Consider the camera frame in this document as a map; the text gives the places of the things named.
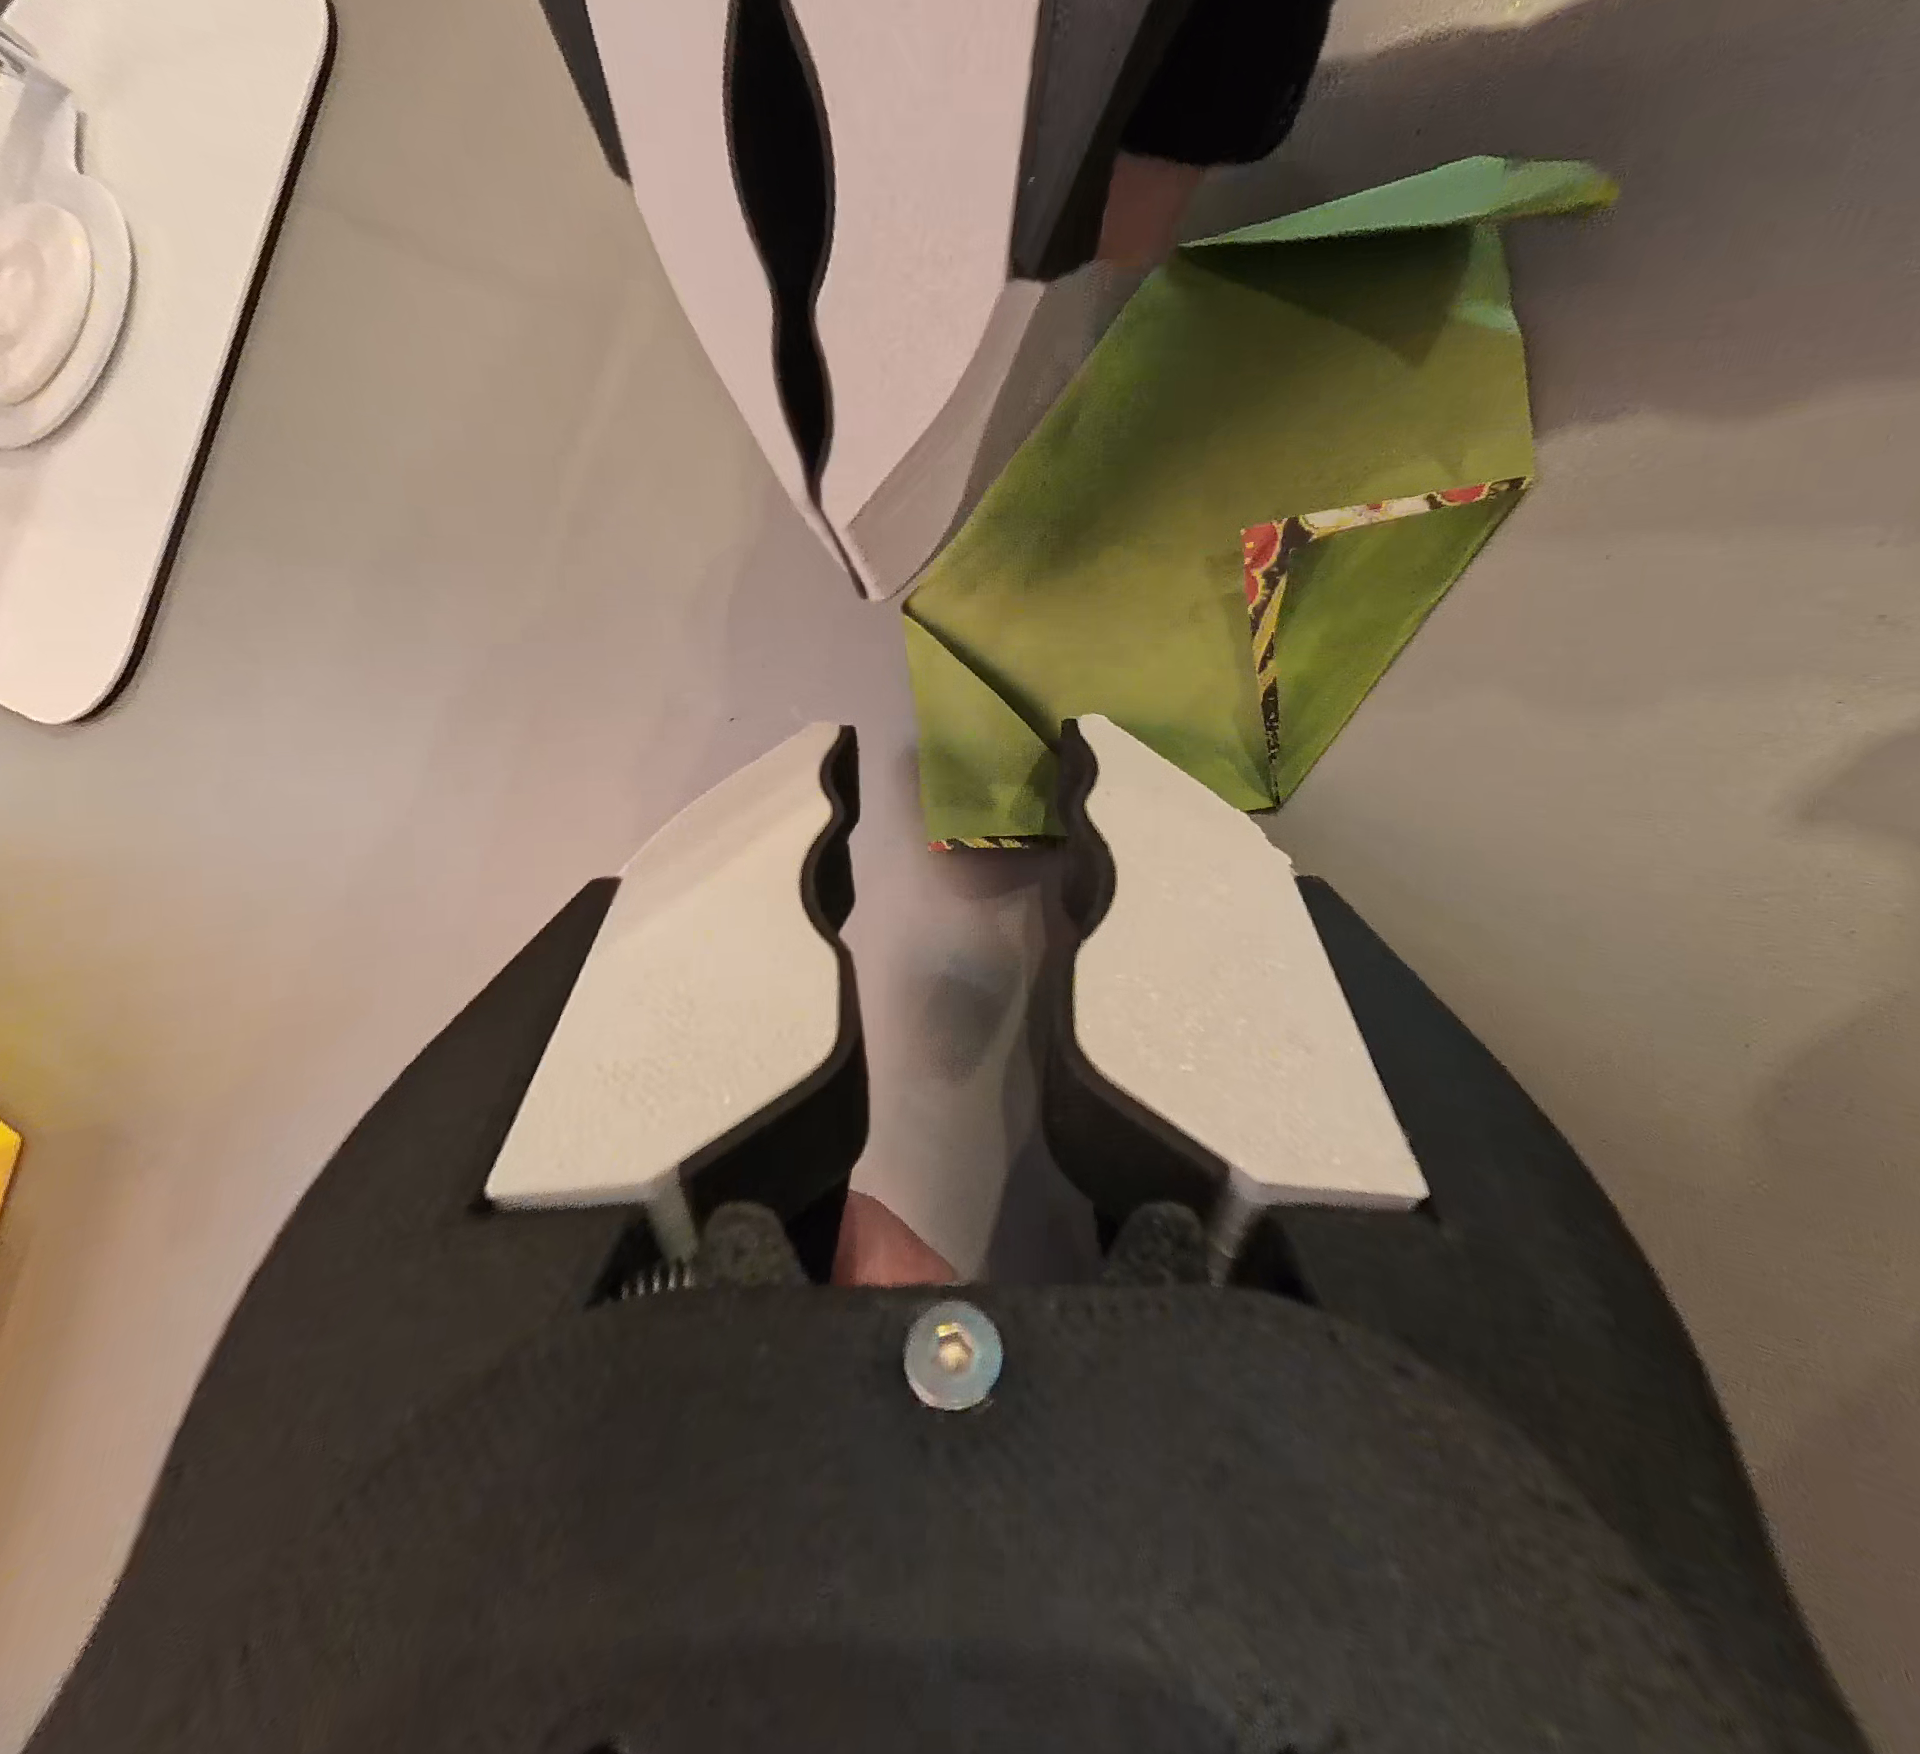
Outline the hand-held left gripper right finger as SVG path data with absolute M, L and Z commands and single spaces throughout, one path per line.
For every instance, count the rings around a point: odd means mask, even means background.
M 1061 732 L 1046 1144 L 1097 1222 L 1186 1210 L 1224 1280 L 1267 1214 L 1414 1214 L 1428 1178 L 1260 825 L 1116 720 Z

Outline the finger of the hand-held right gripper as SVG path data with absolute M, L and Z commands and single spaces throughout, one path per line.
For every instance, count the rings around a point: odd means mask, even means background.
M 682 309 L 775 476 L 865 598 L 823 504 L 816 301 L 832 161 L 791 0 L 584 0 L 621 152 Z
M 751 1 L 751 423 L 868 601 L 955 517 L 1039 301 L 1012 258 L 1039 15 Z

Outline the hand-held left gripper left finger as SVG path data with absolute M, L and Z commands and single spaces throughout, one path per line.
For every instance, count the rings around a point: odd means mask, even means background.
M 868 1132 L 850 918 L 856 741 L 814 721 L 616 870 L 494 1155 L 506 1212 L 629 1208 L 667 1255 L 712 1214 L 845 1194 Z

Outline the green origami paper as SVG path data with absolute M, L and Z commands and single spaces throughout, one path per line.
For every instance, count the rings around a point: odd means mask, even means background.
M 929 844 L 1057 835 L 1088 714 L 1285 806 L 1535 480 L 1505 227 L 1617 195 L 1465 156 L 1158 265 L 903 602 Z

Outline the person's right hand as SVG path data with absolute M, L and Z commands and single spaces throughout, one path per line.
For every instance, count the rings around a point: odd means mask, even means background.
M 1337 0 L 1189 0 L 1120 133 L 1097 251 L 1148 264 L 1176 241 L 1211 168 L 1291 133 Z

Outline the white lamp stand base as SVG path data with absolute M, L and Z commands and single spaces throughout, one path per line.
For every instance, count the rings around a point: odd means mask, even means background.
M 329 0 L 3 7 L 2 703 L 120 692 L 334 50 Z

